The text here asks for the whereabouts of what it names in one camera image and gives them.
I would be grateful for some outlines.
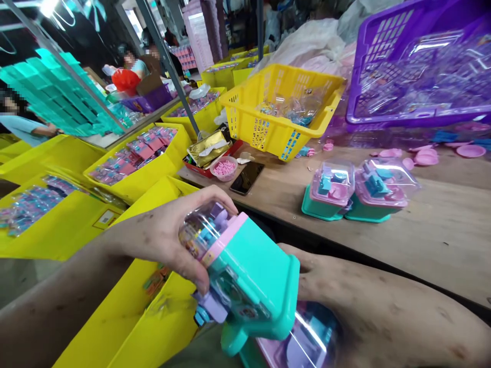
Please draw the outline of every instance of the blue toy piece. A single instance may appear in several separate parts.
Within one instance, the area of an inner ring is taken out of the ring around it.
[[[195,295],[197,323],[226,320],[222,349],[237,354],[248,337],[285,339],[293,327],[300,263],[285,254],[245,213],[232,216],[218,202],[189,214],[183,245],[207,269],[211,290]]]

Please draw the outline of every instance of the worker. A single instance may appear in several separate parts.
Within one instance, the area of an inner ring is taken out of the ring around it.
[[[160,52],[157,49],[157,45],[155,43],[155,40],[153,39],[152,35],[150,34],[150,31],[148,28],[145,28],[142,32],[142,39],[143,39],[143,47],[147,51],[148,54],[153,55],[156,59],[160,61],[160,67],[161,67],[161,75],[165,75],[166,68],[164,66],[164,63],[162,62],[160,58]],[[175,56],[173,53],[169,52],[170,59],[172,61],[172,64],[174,65],[174,69],[177,72],[177,75],[179,76],[180,80],[184,80],[184,71],[183,67],[181,65],[181,62]]]
[[[135,72],[140,79],[143,79],[150,74],[145,62],[137,58],[137,53],[126,42],[123,42],[118,46],[118,54],[123,58],[125,68]]]
[[[186,215],[211,199],[237,214],[216,186],[176,199],[110,227],[2,309],[0,366],[52,366],[134,258],[162,262],[205,294],[208,273],[177,235]],[[491,329],[453,299],[388,272],[280,246],[300,261],[298,299],[321,303],[340,320],[337,367],[491,366]],[[99,322],[103,329],[105,322]],[[240,367],[238,356],[221,351],[220,328],[204,330],[163,367]]]
[[[19,96],[9,89],[0,90],[0,108],[0,123],[32,147],[46,142],[60,131],[53,124],[34,121],[36,117],[27,111],[27,104],[22,103]]]

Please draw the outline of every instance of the workbench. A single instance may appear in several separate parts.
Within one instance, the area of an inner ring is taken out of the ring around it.
[[[186,167],[178,175],[197,187],[216,184],[238,204],[491,308],[491,162],[461,158],[447,147],[437,150],[438,165],[412,171],[422,190],[406,209],[381,224],[327,222],[301,212],[305,188],[321,161],[336,157],[359,165],[373,149],[336,146],[284,163],[244,144],[235,157],[247,151],[265,164],[247,196],[229,190],[233,181],[207,179]]]

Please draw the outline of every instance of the label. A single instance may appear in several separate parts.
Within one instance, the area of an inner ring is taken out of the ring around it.
[[[111,210],[107,210],[104,212],[104,214],[99,218],[99,220],[96,221],[94,224],[94,227],[100,228],[100,229],[107,229],[109,225],[113,223],[114,220],[116,220],[119,217],[119,215],[116,212],[113,212]]]

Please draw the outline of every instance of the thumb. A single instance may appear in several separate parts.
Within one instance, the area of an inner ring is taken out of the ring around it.
[[[206,268],[182,246],[176,247],[169,268],[196,285],[199,293],[205,295],[210,288],[210,278]]]

